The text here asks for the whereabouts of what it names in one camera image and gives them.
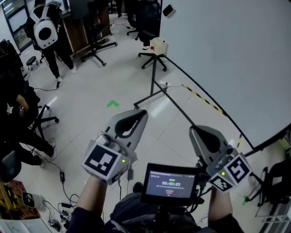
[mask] white tiled floor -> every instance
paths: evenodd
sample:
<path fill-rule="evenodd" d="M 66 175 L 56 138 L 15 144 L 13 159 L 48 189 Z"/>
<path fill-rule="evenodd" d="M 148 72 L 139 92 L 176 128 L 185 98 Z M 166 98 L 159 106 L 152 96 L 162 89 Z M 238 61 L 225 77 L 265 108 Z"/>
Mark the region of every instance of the white tiled floor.
<path fill-rule="evenodd" d="M 125 22 L 116 20 L 117 24 Z M 133 109 L 133 103 L 149 95 L 151 81 L 151 66 L 141 70 L 141 65 L 148 59 L 137 54 L 143 48 L 140 41 L 135 41 L 135 35 L 126 36 L 125 26 L 113 25 L 114 35 L 111 40 L 119 43 L 118 47 L 112 47 L 100 51 L 99 57 L 106 63 L 102 67 L 95 59 L 89 59 L 85 63 L 75 60 L 78 68 L 76 75 L 72 75 L 63 64 L 60 73 L 63 84 L 56 91 L 45 92 L 36 90 L 41 98 L 41 104 L 49 104 L 51 109 L 46 115 L 55 115 L 60 119 L 57 125 L 54 122 L 44 126 L 46 139 L 56 138 L 58 144 L 58 156 L 54 163 L 57 164 L 66 176 L 65 190 L 68 195 L 80 194 L 89 175 L 80 166 L 85 155 L 86 147 L 90 139 L 95 139 L 97 133 L 105 128 L 111 116 Z M 29 48 L 24 51 L 21 58 L 24 63 L 31 57 L 40 58 L 40 53 Z M 198 125 L 207 125 L 220 130 L 228 141 L 236 143 L 239 137 L 238 130 L 227 117 L 218 113 L 201 99 L 190 93 L 183 87 L 177 87 L 182 83 L 201 94 L 207 96 L 177 70 L 170 63 L 167 72 L 163 72 L 158 64 L 156 80 L 170 82 L 172 86 L 168 93 L 183 108 L 183 110 Z M 55 79 L 44 62 L 31 71 L 30 85 L 43 89 L 54 89 Z M 115 100 L 119 107 L 107 108 L 109 101 Z M 129 184 L 126 177 L 122 178 L 122 197 L 136 181 L 143 182 L 146 165 L 149 162 L 170 164 L 177 166 L 195 166 L 197 157 L 191 145 L 188 130 L 189 122 L 165 96 L 156 96 L 141 104 L 147 109 L 149 119 L 136 149 L 138 161 L 134 163 L 134 180 Z M 242 141 L 242 152 L 250 151 L 246 141 Z M 248 158 L 252 169 L 259 175 L 265 166 L 272 166 L 283 159 L 283 151 L 276 145 L 272 145 L 263 152 Z M 59 170 L 51 164 L 45 169 L 23 164 L 23 168 L 16 180 L 23 181 L 29 192 L 43 195 L 54 206 L 60 202 L 67 202 L 60 182 Z M 257 211 L 255 203 L 243 205 L 244 195 L 252 190 L 252 180 L 231 193 L 234 206 L 234 215 L 246 233 L 256 233 L 261 228 L 261 220 L 254 218 Z M 120 187 L 118 184 L 108 187 L 104 206 L 104 219 L 108 220 L 114 206 L 119 201 Z M 205 197 L 205 203 L 194 212 L 194 218 L 198 221 L 208 211 L 210 195 Z M 48 211 L 41 212 L 43 220 L 47 220 Z"/>

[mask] black monitor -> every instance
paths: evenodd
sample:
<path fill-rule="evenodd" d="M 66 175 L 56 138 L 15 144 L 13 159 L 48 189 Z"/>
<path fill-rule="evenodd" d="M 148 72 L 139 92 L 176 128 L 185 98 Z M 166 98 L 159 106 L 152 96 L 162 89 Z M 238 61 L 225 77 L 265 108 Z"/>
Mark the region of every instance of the black monitor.
<path fill-rule="evenodd" d="M 141 202 L 167 206 L 191 205 L 199 171 L 195 167 L 149 163 Z"/>

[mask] white backpack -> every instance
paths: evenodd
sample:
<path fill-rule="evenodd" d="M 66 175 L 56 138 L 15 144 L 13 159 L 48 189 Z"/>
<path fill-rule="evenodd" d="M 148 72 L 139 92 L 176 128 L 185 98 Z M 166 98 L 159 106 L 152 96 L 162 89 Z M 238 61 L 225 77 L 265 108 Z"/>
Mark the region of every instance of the white backpack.
<path fill-rule="evenodd" d="M 52 20 L 47 17 L 48 10 L 48 6 L 43 8 L 41 18 L 38 18 L 34 12 L 30 15 L 30 17 L 35 21 L 35 25 L 33 27 L 34 37 L 37 45 L 41 49 L 46 49 L 58 40 L 56 27 Z"/>

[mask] shoe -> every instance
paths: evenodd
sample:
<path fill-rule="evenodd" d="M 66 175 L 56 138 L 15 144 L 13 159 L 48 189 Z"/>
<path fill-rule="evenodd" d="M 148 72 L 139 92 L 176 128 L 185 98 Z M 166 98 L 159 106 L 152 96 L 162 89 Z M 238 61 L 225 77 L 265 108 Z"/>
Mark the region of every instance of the shoe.
<path fill-rule="evenodd" d="M 142 193 L 142 190 L 144 189 L 144 185 L 142 184 L 142 183 L 140 183 L 140 182 L 137 182 L 135 185 L 134 185 L 134 187 L 133 187 L 133 189 L 132 189 L 132 192 L 133 193 L 138 193 L 138 192 L 140 192 L 140 193 Z"/>
<path fill-rule="evenodd" d="M 55 139 L 51 139 L 49 144 L 54 148 L 54 153 L 50 157 L 50 160 L 53 161 L 56 158 L 56 155 L 57 155 L 57 144 L 56 144 Z"/>
<path fill-rule="evenodd" d="M 62 79 L 62 77 L 61 77 L 61 76 L 59 76 L 59 77 L 57 78 L 57 81 L 58 81 L 59 83 L 62 83 L 62 82 L 63 82 L 63 79 Z"/>
<path fill-rule="evenodd" d="M 45 161 L 43 160 L 43 157 L 39 154 L 39 153 L 37 153 L 36 151 L 33 151 L 33 156 L 38 156 L 39 158 L 40 158 L 40 160 L 41 160 L 41 165 L 40 165 L 40 167 L 41 168 L 45 168 Z"/>
<path fill-rule="evenodd" d="M 72 72 L 72 74 L 76 74 L 77 73 L 77 68 L 76 67 L 73 67 L 72 69 L 70 69 L 70 71 Z"/>
<path fill-rule="evenodd" d="M 45 168 L 45 161 L 43 160 L 43 157 L 40 156 L 40 159 L 41 159 L 41 165 L 40 165 L 40 167 L 41 168 Z"/>

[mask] white projection screen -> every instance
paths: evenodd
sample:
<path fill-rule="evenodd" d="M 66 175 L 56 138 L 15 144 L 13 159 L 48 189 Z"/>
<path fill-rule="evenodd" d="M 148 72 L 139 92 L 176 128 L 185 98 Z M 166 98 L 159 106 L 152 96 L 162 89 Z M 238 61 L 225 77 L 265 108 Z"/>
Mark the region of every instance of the white projection screen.
<path fill-rule="evenodd" d="M 289 0 L 163 0 L 167 56 L 228 114 L 254 149 L 291 124 Z"/>

